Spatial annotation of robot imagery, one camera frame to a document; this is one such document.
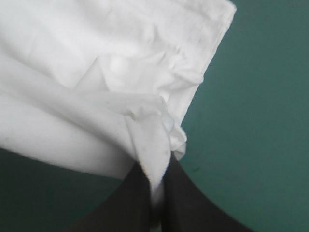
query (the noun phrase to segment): fabric fold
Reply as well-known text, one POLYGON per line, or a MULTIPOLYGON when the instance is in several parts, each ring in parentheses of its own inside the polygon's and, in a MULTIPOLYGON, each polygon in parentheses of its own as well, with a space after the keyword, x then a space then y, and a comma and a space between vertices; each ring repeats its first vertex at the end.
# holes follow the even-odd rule
POLYGON ((0 146, 155 193, 235 6, 226 0, 3 0, 0 146))

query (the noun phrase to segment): green surface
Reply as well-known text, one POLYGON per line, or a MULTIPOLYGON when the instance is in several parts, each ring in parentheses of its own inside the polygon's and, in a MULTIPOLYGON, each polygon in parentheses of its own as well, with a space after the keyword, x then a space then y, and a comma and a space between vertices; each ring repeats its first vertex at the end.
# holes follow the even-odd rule
MULTIPOLYGON (((308 232, 309 1, 233 2, 235 19, 183 122, 182 165, 256 231, 308 232)), ((57 231, 119 183, 1 151, 0 231, 57 231)))

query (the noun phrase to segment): green table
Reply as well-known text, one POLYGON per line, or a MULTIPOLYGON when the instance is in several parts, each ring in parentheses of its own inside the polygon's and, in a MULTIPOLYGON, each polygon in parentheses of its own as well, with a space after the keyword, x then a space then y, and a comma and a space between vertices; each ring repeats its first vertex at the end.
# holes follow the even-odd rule
MULTIPOLYGON (((233 2, 235 19, 183 122, 181 163, 256 231, 308 232, 309 1, 233 2)), ((119 183, 1 150, 0 231, 57 231, 119 183)))

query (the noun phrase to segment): crumpled fabric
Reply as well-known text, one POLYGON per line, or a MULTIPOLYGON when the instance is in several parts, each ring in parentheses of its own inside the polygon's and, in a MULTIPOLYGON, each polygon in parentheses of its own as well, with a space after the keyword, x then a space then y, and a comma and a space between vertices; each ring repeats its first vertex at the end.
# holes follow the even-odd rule
POLYGON ((158 188, 235 6, 227 0, 1 0, 0 146, 158 188))

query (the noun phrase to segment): folded cloth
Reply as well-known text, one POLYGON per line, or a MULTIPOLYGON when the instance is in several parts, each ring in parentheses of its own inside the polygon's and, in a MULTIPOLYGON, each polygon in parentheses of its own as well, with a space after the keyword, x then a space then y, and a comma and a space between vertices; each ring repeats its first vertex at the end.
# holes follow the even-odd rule
POLYGON ((235 6, 227 0, 0 1, 0 146, 154 193, 235 6))

